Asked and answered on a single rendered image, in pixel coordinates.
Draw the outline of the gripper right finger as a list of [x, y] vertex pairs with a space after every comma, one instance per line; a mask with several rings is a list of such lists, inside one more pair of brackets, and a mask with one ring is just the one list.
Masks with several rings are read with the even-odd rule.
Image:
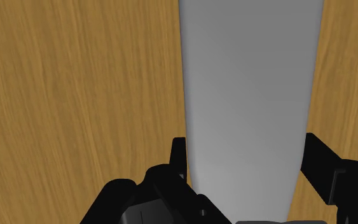
[[337, 207], [336, 224], [358, 224], [358, 161], [340, 158], [309, 132], [301, 172], [325, 204]]

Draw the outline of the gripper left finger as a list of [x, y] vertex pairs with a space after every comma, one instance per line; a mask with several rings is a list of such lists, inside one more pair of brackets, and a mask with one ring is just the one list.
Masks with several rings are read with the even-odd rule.
[[150, 167], [139, 184], [106, 183], [79, 224], [231, 224], [189, 186], [186, 172], [186, 138], [175, 137], [169, 163]]

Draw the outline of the tall grey cylinder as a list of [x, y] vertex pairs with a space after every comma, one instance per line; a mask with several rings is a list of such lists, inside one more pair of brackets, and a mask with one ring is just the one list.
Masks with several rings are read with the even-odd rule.
[[286, 221], [324, 0], [179, 0], [189, 172], [232, 222]]

